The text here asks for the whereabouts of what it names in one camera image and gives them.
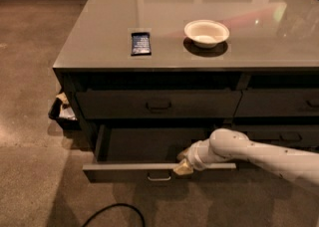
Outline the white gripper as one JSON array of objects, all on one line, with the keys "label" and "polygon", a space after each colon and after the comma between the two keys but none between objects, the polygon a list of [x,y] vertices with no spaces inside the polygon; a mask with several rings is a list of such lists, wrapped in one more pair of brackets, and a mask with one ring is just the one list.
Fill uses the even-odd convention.
[{"label": "white gripper", "polygon": [[177,175],[190,175],[193,170],[207,169],[209,156],[209,140],[199,140],[180,152],[176,159],[180,163],[173,169]]}]

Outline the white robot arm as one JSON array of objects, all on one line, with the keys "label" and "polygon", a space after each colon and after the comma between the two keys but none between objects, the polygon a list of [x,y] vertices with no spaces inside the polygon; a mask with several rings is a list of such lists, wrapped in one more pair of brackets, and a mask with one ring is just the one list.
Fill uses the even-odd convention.
[{"label": "white robot arm", "polygon": [[250,140],[239,131],[219,128],[208,139],[199,140],[182,151],[177,175],[193,174],[214,164],[244,160],[301,187],[318,192],[319,154]]}]

